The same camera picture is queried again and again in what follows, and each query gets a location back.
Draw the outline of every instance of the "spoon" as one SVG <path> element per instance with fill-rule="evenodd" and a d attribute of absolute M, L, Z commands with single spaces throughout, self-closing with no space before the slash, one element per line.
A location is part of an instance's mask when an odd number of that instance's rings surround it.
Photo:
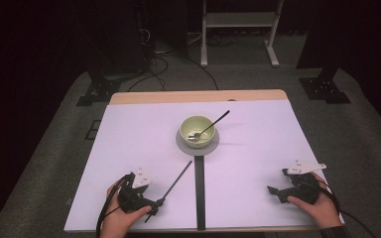
<path fill-rule="evenodd" d="M 227 110 L 224 114 L 222 114 L 222 116 L 220 116 L 220 118 L 218 118 L 216 121 L 214 121 L 211 125 L 209 125 L 207 128 L 205 128 L 205 130 L 201 131 L 201 132 L 195 132 L 193 133 L 193 135 L 188 135 L 188 140 L 189 141 L 192 141 L 192 142 L 196 142 L 199 140 L 200 138 L 200 135 L 202 135 L 202 133 L 204 133 L 206 130 L 208 130 L 209 128 L 211 128 L 213 125 L 215 125 L 215 123 L 219 122 L 219 120 L 221 120 L 222 118 L 224 118 L 228 113 L 230 112 L 230 110 Z"/>

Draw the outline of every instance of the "human hand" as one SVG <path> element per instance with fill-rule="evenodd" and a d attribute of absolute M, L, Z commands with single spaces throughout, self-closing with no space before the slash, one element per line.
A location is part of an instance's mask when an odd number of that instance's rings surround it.
<path fill-rule="evenodd" d="M 107 196 L 112 190 L 114 185 L 112 185 L 107 190 Z M 100 238 L 123 238 L 128 232 L 129 228 L 142 216 L 151 211 L 151 206 L 144 206 L 137 211 L 131 213 L 125 213 L 120 207 L 118 202 L 118 191 L 116 191 L 107 207 L 107 212 L 111 212 L 106 215 L 103 220 L 103 225 L 101 227 Z"/>
<path fill-rule="evenodd" d="M 324 180 L 317 174 L 312 174 L 315 176 L 316 180 L 321 181 L 319 183 L 320 187 L 326 189 Z M 287 200 L 310 215 L 320 229 L 342 225 L 332 200 L 322 192 L 319 193 L 317 202 L 313 205 L 304 202 L 294 196 L 287 197 Z"/>

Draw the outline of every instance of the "bowl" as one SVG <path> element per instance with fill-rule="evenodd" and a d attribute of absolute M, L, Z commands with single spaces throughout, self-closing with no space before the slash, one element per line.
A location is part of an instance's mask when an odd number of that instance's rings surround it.
<path fill-rule="evenodd" d="M 188 140 L 188 136 L 193 135 L 194 133 L 202 132 L 211 124 L 212 122 L 206 117 L 192 116 L 182 123 L 180 129 L 181 136 L 188 146 L 196 149 L 203 148 L 207 146 L 214 137 L 215 126 L 212 126 L 208 130 L 206 130 L 202 135 L 200 135 L 199 140 L 195 142 Z"/>

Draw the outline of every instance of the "shelf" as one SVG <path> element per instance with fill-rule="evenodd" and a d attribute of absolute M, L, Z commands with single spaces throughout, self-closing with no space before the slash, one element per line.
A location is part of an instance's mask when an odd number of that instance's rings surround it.
<path fill-rule="evenodd" d="M 263 13 L 207 13 L 207 28 L 272 27 L 274 12 Z"/>

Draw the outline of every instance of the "utensil handle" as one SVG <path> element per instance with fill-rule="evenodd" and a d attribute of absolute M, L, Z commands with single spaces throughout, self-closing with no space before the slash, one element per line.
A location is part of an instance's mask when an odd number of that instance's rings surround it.
<path fill-rule="evenodd" d="M 219 120 L 221 120 L 222 118 L 224 118 L 229 112 L 230 112 L 230 110 L 227 110 L 224 114 L 222 114 L 222 116 L 220 116 L 216 121 L 214 121 L 214 123 L 212 123 L 212 124 L 209 125 L 207 128 L 205 128 L 205 130 L 203 130 L 200 134 L 204 133 L 206 130 L 208 130 L 208 129 L 211 128 L 213 125 L 215 125 L 215 123 L 219 122 Z"/>

